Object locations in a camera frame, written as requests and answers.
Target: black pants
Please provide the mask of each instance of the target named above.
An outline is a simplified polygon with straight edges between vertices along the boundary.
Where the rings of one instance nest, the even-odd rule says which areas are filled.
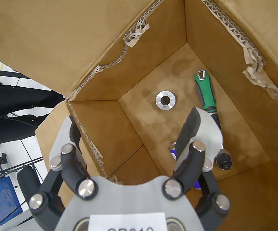
[[[0,143],[34,136],[36,128],[48,116],[7,118],[6,114],[33,107],[54,108],[63,100],[63,96],[54,91],[0,85]]]

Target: white floor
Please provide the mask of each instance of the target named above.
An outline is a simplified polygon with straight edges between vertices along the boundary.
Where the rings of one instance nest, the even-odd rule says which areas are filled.
[[[0,70],[4,71],[13,71],[10,67],[0,63]],[[4,85],[12,85],[12,86],[22,86],[28,88],[35,88],[35,89],[43,89],[43,90],[50,90],[49,88],[35,82],[32,79],[25,79],[25,78],[13,78],[13,77],[0,77],[0,82]],[[33,109],[25,109],[15,112],[17,115],[27,115],[33,114],[35,116],[42,116],[51,112],[52,109],[50,108],[40,108],[35,107]],[[8,163],[2,165],[3,169],[19,165],[21,163],[30,161],[31,159],[36,159],[42,156],[40,151],[40,146],[38,144],[36,136],[26,138],[21,141],[13,141],[8,143],[0,144],[0,156],[1,153],[7,154]],[[47,169],[45,166],[44,161],[37,163],[36,165],[37,172],[39,173],[39,179],[42,183],[42,180],[47,175]],[[13,186],[18,186],[17,173],[10,174],[11,181]],[[21,193],[21,190],[18,188],[15,189],[17,197],[19,199],[19,203],[22,203],[25,199]],[[22,206],[23,211],[28,209],[27,203]]]

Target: black chair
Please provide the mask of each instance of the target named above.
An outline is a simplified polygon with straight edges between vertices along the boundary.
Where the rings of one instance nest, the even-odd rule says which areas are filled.
[[[27,202],[41,186],[39,177],[31,166],[24,167],[17,174],[17,181]]]

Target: cardboard box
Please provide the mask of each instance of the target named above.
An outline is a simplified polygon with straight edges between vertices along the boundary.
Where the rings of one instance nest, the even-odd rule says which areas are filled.
[[[36,130],[45,161],[71,114],[90,174],[125,185],[171,176],[168,146],[208,70],[233,158],[213,169],[232,201],[221,229],[276,230],[278,0],[213,1],[0,0],[0,61],[67,97]],[[156,107],[162,90],[177,96],[169,111]]]

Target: box floor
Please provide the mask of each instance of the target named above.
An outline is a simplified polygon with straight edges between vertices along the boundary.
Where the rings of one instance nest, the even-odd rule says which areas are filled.
[[[202,69],[207,70],[188,44],[185,44],[119,99],[143,147],[146,147],[162,175],[171,176],[175,165],[168,151],[169,145],[176,141],[192,107],[201,107],[194,85],[194,74]],[[265,163],[269,158],[225,91],[211,73],[210,76],[215,89],[223,144],[233,160],[233,167],[229,171],[214,167],[213,173],[219,180]],[[168,111],[160,110],[155,104],[156,95],[163,90],[171,91],[177,97],[175,106]],[[131,174],[130,169],[138,167],[128,166],[127,173]],[[121,168],[116,175],[118,179],[119,176],[126,178]],[[148,180],[153,178],[149,172],[147,176]],[[134,176],[127,178],[127,184],[138,184],[138,179],[133,178],[132,181],[131,177]]]

